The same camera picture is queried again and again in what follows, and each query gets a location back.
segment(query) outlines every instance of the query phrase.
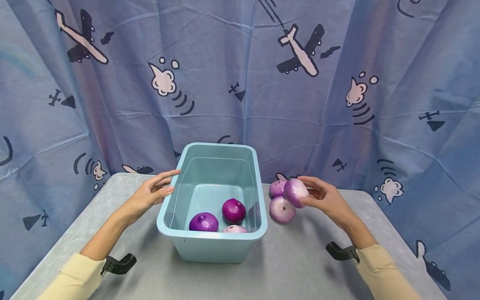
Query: plastic bin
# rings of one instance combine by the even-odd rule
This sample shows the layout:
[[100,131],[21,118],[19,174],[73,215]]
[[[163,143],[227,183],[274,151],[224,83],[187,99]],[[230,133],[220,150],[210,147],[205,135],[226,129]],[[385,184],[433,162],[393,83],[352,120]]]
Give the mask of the plastic bin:
[[[156,225],[173,239],[180,257],[189,262],[239,264],[253,242],[267,231],[267,215],[257,153],[236,144],[192,143],[185,147],[172,180],[175,191],[165,198]],[[222,204],[235,198],[245,205],[241,223],[248,233],[223,233],[229,224]],[[189,231],[194,215],[209,212],[219,222],[218,232]]]

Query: light purple onion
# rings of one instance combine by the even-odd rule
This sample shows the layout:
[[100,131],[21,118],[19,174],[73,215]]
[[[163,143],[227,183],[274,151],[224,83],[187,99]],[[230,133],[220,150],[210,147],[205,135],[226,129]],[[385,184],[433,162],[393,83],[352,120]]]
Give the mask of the light purple onion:
[[283,192],[285,199],[290,201],[290,203],[292,203],[296,208],[304,208],[305,205],[303,205],[299,199],[301,197],[308,197],[310,195],[307,187],[305,187],[305,184],[303,184],[303,182],[297,178],[292,178],[287,181]]
[[283,189],[287,182],[285,180],[277,180],[274,183],[270,184],[270,198],[275,198],[277,196],[283,196]]
[[275,222],[286,224],[296,213],[297,209],[283,196],[277,196],[270,202],[270,216]]
[[189,229],[192,231],[217,232],[218,220],[211,213],[199,213],[190,221]]
[[240,225],[230,225],[228,226],[227,228],[225,228],[224,230],[222,230],[222,232],[227,232],[227,233],[247,233],[248,230],[243,227],[243,226],[240,226]]
[[245,218],[247,210],[245,206],[235,198],[228,199],[222,205],[222,214],[225,220],[232,224],[238,224]]

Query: beige sleeve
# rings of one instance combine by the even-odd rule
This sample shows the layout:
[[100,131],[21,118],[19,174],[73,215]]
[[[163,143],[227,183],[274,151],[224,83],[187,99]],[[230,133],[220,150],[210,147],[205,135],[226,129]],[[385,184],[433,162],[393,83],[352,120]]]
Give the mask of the beige sleeve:
[[85,300],[100,285],[100,272],[106,260],[96,262],[75,253],[37,300]]
[[357,255],[357,269],[375,300],[421,300],[384,247],[373,245],[357,250]]

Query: table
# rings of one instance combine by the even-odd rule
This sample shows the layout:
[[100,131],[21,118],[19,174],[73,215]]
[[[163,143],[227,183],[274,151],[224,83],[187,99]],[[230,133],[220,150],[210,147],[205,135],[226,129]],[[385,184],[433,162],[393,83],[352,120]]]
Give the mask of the table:
[[[12,299],[35,299],[71,254],[79,252],[108,216],[147,178],[149,175],[113,175]],[[268,187],[263,185],[267,204]],[[445,300],[370,195],[360,191],[340,192],[377,241],[389,250],[423,299]],[[297,210],[288,225],[279,225],[269,216],[267,233],[254,244],[242,264],[200,264],[183,261],[173,243],[159,234],[156,228],[159,209],[159,205],[153,207],[129,227],[110,254],[119,260],[130,252],[136,256],[137,264],[126,275],[106,274],[90,299],[372,299],[353,262],[335,261],[325,250],[331,241],[342,248],[351,243],[319,210],[308,207]]]

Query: fabric backdrop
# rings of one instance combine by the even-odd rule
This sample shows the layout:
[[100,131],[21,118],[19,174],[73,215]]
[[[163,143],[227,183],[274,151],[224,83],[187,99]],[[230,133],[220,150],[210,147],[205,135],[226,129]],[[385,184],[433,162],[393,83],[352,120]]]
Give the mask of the fabric backdrop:
[[0,0],[0,299],[112,173],[191,142],[372,195],[480,292],[480,1]]

